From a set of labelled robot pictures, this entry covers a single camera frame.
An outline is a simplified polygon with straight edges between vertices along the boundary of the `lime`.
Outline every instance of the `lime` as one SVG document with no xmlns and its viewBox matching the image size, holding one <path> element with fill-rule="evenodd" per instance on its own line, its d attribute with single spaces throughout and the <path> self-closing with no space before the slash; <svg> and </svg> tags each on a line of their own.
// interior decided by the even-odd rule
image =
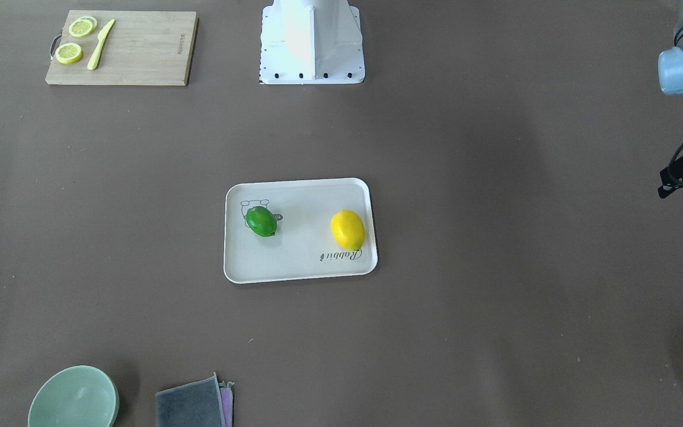
<svg viewBox="0 0 683 427">
<path fill-rule="evenodd" d="M 365 241 L 365 227 L 360 217 L 353 211 L 342 209 L 331 218 L 331 232 L 337 243 L 344 249 L 357 251 Z"/>
<path fill-rule="evenodd" d="M 79 18 L 73 21 L 73 24 L 70 24 L 68 33 L 73 37 L 84 37 L 92 33 L 96 27 L 94 22 L 89 21 L 88 19 Z"/>
<path fill-rule="evenodd" d="M 253 208 L 249 208 L 244 219 L 247 220 L 247 226 L 257 233 L 257 235 L 270 237 L 271 235 L 276 234 L 276 217 L 273 216 L 265 206 L 254 206 Z"/>
<path fill-rule="evenodd" d="M 55 59 L 63 64 L 72 64 L 84 56 L 84 51 L 78 43 L 65 43 L 55 51 Z"/>
</svg>

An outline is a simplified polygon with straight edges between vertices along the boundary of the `yellow lemon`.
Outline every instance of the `yellow lemon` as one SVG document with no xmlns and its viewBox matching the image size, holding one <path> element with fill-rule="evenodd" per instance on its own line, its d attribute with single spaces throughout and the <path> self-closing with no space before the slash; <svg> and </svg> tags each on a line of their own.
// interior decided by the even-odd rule
<svg viewBox="0 0 683 427">
<path fill-rule="evenodd" d="M 55 51 L 55 59 L 63 64 L 72 64 L 84 56 L 84 51 L 78 43 L 65 43 Z"/>
<path fill-rule="evenodd" d="M 342 209 L 331 218 L 331 232 L 344 249 L 357 251 L 365 241 L 365 227 L 353 211 Z"/>
<path fill-rule="evenodd" d="M 94 22 L 88 19 L 79 18 L 73 21 L 73 24 L 70 24 L 68 33 L 73 37 L 83 37 L 92 33 L 96 27 L 97 25 L 95 25 Z"/>
</svg>

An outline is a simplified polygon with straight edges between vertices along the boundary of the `white tray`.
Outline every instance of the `white tray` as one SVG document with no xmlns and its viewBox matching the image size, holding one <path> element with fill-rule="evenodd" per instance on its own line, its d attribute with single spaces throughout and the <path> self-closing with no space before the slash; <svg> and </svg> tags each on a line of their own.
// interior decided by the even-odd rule
<svg viewBox="0 0 683 427">
<path fill-rule="evenodd" d="M 244 221 L 252 206 L 276 218 L 276 235 L 260 237 Z M 365 243 L 352 252 L 336 243 L 331 217 L 340 209 L 363 219 Z M 368 185 L 357 178 L 236 184 L 225 195 L 223 273 L 234 283 L 335 278 L 371 273 L 379 257 Z"/>
</svg>

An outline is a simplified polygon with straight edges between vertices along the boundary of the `gray cloth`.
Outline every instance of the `gray cloth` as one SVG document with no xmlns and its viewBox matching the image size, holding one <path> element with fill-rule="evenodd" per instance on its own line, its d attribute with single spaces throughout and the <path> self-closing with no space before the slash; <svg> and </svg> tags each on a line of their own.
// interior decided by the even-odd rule
<svg viewBox="0 0 683 427">
<path fill-rule="evenodd" d="M 157 427 L 226 427 L 218 378 L 210 378 L 155 394 Z"/>
</svg>

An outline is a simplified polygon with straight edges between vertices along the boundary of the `lemon slice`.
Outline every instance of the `lemon slice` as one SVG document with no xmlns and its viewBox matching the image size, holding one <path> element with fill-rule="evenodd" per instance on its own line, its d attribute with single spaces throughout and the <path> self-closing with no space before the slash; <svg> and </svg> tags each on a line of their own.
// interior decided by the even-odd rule
<svg viewBox="0 0 683 427">
<path fill-rule="evenodd" d="M 81 16 L 78 19 L 88 19 L 89 21 L 91 21 L 91 24 L 94 24 L 93 30 L 97 29 L 97 19 L 95 17 L 93 17 L 93 16 Z"/>
<path fill-rule="evenodd" d="M 88 19 L 79 18 L 76 19 L 73 24 L 70 24 L 68 33 L 73 37 L 84 37 L 92 33 L 94 28 L 94 22 L 89 21 Z"/>
<path fill-rule="evenodd" d="M 84 51 L 78 43 L 65 43 L 55 51 L 55 59 L 62 64 L 78 62 L 82 56 L 84 56 Z"/>
</svg>

